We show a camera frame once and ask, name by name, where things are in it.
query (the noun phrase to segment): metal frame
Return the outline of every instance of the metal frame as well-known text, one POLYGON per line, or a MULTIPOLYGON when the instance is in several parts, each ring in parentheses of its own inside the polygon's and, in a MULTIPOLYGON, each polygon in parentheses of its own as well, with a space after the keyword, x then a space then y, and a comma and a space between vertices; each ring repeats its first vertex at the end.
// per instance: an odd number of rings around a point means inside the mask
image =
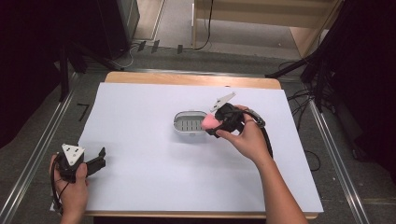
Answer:
MULTIPOLYGON (((209 73, 209 72, 193 72, 193 71, 177 71, 177 70, 155 70, 155 69, 133 69, 129 72, 140 73, 168 73, 168 74, 184 74, 184 75, 203 75, 203 76, 226 76, 226 77, 261 77, 260 75, 253 74, 236 74, 236 73, 209 73)), ((45 152, 50 144, 50 141, 55 134, 59 123, 61 122, 67 107, 74 95, 75 87, 80 80, 80 75, 74 73, 71 78, 71 91, 66 96, 64 102, 59 103, 52 118, 47 125, 46 130, 43 132, 39 142, 37 143, 31 158, 23 169, 21 176, 17 183, 10 192, 6 204, 0 212, 0 223, 8 224, 14 217, 24 194, 29 188, 30 183, 35 175, 38 165, 43 159, 45 152)), ((335 172, 340 180, 341 187, 346 195, 346 199, 351 208, 352 214, 357 223, 369 224, 370 221, 363 208, 361 198, 356 191, 354 184, 349 176, 347 168, 345 167, 341 155, 338 151, 336 144, 332 138, 332 134, 326 123, 323 114, 319 113, 315 103, 310 102, 310 108, 314 115, 315 121, 318 125, 321 136, 324 140, 325 146, 329 152, 335 172)))
POLYGON ((70 101, 74 95, 74 89, 79 82, 79 74, 74 73, 71 77, 71 90, 66 95, 64 101, 59 103, 53 113, 49 123, 40 137, 37 145, 35 146, 35 150, 32 153, 29 161, 26 163, 20 177, 18 178, 16 184, 12 188, 11 192, 8 195, 6 203, 0 212, 0 223, 8 224, 11 222, 12 218, 14 218, 15 213, 28 190, 30 183, 35 176, 35 172, 42 161, 44 154, 47 151, 48 146, 50 145, 50 141, 58 129, 59 124, 61 123, 62 118, 64 117, 64 113, 69 107, 70 101))
POLYGON ((356 191, 352 179, 350 178, 347 168, 345 167, 341 155, 338 151, 337 145, 334 143, 332 134, 329 130, 329 127, 327 126, 326 119, 324 118, 322 113, 318 112, 318 109, 315 106, 314 102, 310 101, 309 104, 315 121, 317 122, 323 141, 329 152, 329 156, 332 160, 332 165, 334 166, 341 187, 343 188, 343 191, 346 195, 346 200, 349 203, 353 217, 355 218, 356 223, 369 224, 370 221, 367 217, 366 212, 364 211, 361 197, 356 191))

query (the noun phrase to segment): black stand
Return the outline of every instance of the black stand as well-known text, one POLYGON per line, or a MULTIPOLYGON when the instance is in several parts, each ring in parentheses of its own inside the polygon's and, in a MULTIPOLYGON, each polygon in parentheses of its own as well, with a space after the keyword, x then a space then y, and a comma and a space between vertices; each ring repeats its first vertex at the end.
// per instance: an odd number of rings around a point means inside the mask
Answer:
POLYGON ((319 110, 321 110, 321 99, 323 88, 325 87, 325 77, 330 74, 329 63, 336 56, 334 55, 334 48, 336 47, 336 41, 339 40, 343 36, 343 32, 345 31, 345 21, 351 14, 353 9, 353 1, 345 1, 343 8, 341 9, 337 20, 334 22, 334 25, 329 30, 329 33, 323 38, 323 41, 320 43, 318 48, 307 57, 301 59, 297 63, 293 63, 284 69, 277 71, 273 74, 266 75, 265 77, 269 78, 279 78, 287 73, 306 65, 305 70, 301 74, 301 81, 303 83, 310 83, 314 76, 318 74, 317 86, 315 88, 315 104, 319 110))
POLYGON ((67 60, 72 64, 76 72, 84 73, 87 71, 87 64, 85 64, 84 59, 81 56, 85 54, 92 59, 96 60, 104 67, 108 68, 110 71, 116 71, 116 67, 103 59, 102 57, 96 55, 89 49, 81 46, 80 44, 71 42, 71 41, 63 41, 60 48, 60 69, 61 69, 61 97, 59 102, 62 102, 66 95, 69 93, 69 73, 67 68, 67 60))

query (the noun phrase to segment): wire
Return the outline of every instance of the wire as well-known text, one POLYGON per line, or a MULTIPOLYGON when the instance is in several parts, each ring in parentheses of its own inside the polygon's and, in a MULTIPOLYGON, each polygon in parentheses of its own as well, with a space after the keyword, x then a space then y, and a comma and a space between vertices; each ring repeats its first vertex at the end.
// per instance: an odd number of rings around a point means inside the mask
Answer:
POLYGON ((131 62, 128 63, 128 65, 121 65, 121 64, 116 63, 116 62, 114 62, 114 61, 111 61, 111 62, 114 63, 116 66, 119 66, 119 67, 121 67, 121 68, 127 68, 127 67, 131 66, 132 63, 134 62, 134 56, 132 56, 132 50, 135 49, 135 48, 137 48, 138 46, 139 46, 139 45, 133 45, 133 46, 131 46, 131 49, 129 50, 129 55, 131 55, 131 62))
POLYGON ((297 119, 297 132, 300 131, 301 120, 303 119, 303 113, 305 112, 306 108, 308 107, 309 101, 305 104, 303 110, 300 113, 299 118, 297 119))
POLYGON ((66 186, 62 189, 61 193, 59 194, 59 198, 61 198, 62 194, 64 193, 64 190, 69 186, 70 182, 67 182, 66 186))
POLYGON ((59 158, 60 156, 58 154, 55 160, 53 160, 53 163, 51 165, 50 184, 52 187, 52 198, 55 205, 55 209, 59 211, 59 214, 62 214, 63 213, 62 204, 59 202, 60 197, 58 198, 58 193, 56 192, 56 187, 55 187, 55 165, 58 163, 59 158))
POLYGON ((295 98, 298 98, 298 97, 303 96, 303 95, 307 95, 307 94, 311 94, 311 92, 309 90, 297 91, 292 96, 288 97, 288 101, 292 100, 292 99, 295 99, 295 98))
POLYGON ((320 35, 319 35, 319 38, 318 38, 318 46, 317 46, 317 49, 318 49, 318 48, 319 48, 319 46, 320 46, 320 39, 321 39, 321 35, 322 35, 322 34, 320 34, 320 35))
POLYGON ((207 43, 209 42, 209 39, 210 39, 210 23, 212 22, 212 12, 213 12, 213 1, 214 0, 212 0, 212 3, 210 5, 209 23, 207 25, 207 40, 206 40, 205 44, 203 46, 201 46, 200 48, 198 48, 198 49, 191 48, 191 49, 186 49, 186 50, 200 50, 200 49, 203 49, 207 45, 207 43))
POLYGON ((318 161, 318 167, 317 168, 315 168, 315 169, 311 169, 311 168, 309 168, 309 170, 311 171, 311 172, 315 172, 315 171, 318 171, 319 169, 320 169, 320 167, 321 167, 321 163, 320 163, 320 157, 317 155, 317 154, 315 154, 314 152, 312 152, 312 151, 309 151, 309 150, 304 150, 304 152, 306 153, 311 153, 312 155, 314 155, 316 158, 317 158, 317 161, 318 161))
POLYGON ((297 63, 297 61, 290 61, 290 62, 280 63, 280 64, 277 66, 277 70, 280 71, 280 67, 281 67, 283 64, 287 64, 287 63, 297 63))
MULTIPOLYGON (((227 112, 223 113, 223 115, 226 115, 226 114, 237 114, 237 113, 247 114, 247 115, 251 116, 256 122, 258 122, 261 119, 260 116, 257 117, 256 115, 254 115, 254 114, 252 114, 252 113, 250 113, 250 112, 248 112, 246 110, 242 110, 242 109, 235 109, 235 110, 227 111, 227 112)), ((262 130, 262 136, 264 137, 265 143, 267 145, 268 152, 270 153, 271 157, 273 158, 274 154, 273 154, 273 150, 272 150, 272 146, 271 146, 271 142, 270 142, 270 138, 268 136, 268 133, 267 133, 267 131, 265 130, 265 128, 263 126, 260 127, 260 130, 262 130)))
MULTIPOLYGON (((205 0, 202 0, 202 4, 204 5, 204 27, 205 27, 206 33, 209 34, 209 31, 208 31, 208 29, 206 27, 206 6, 205 6, 205 0)), ((209 44, 210 44, 210 47, 207 50, 210 50, 212 48, 212 42, 210 40, 209 40, 209 44)))
POLYGON ((291 114, 292 114, 293 116, 296 115, 296 114, 298 113, 298 111, 301 110, 301 109, 302 109, 306 104, 308 104, 309 101, 311 101, 311 100, 312 100, 311 98, 306 99, 306 100, 301 104, 301 106, 295 108, 295 109, 291 112, 291 114))

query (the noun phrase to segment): human hand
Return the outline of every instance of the human hand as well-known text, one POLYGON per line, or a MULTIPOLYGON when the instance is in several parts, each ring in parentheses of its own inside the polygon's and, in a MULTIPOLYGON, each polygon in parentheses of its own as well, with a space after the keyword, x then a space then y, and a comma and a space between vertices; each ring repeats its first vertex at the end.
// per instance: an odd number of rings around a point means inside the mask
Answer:
MULTIPOLYGON (((235 107, 242 110, 248 109, 243 105, 235 105, 235 107)), ((244 114, 244 119, 245 128, 239 135, 233 135, 223 130, 217 130, 216 134, 228 140, 242 155, 251 159, 256 164, 263 159, 271 158, 262 130, 250 115, 244 114)))
MULTIPOLYGON (((49 165, 53 164, 56 156, 53 155, 49 165)), ((61 179, 57 169, 54 171, 56 191, 62 192, 61 200, 64 213, 61 223, 79 223, 85 213, 88 202, 88 181, 86 180, 88 168, 86 163, 82 163, 76 171, 76 183, 68 183, 61 179)))

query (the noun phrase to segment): pink sponge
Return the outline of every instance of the pink sponge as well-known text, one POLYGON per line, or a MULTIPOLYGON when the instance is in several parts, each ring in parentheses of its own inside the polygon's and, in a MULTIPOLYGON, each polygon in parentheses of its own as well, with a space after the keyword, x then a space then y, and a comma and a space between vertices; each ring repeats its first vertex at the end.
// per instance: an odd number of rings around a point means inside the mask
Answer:
POLYGON ((206 117, 204 118, 204 120, 201 123, 201 127, 202 129, 206 130, 206 129, 213 129, 218 127, 221 124, 221 122, 219 122, 218 120, 215 119, 215 116, 213 116, 212 114, 208 114, 206 115, 206 117))

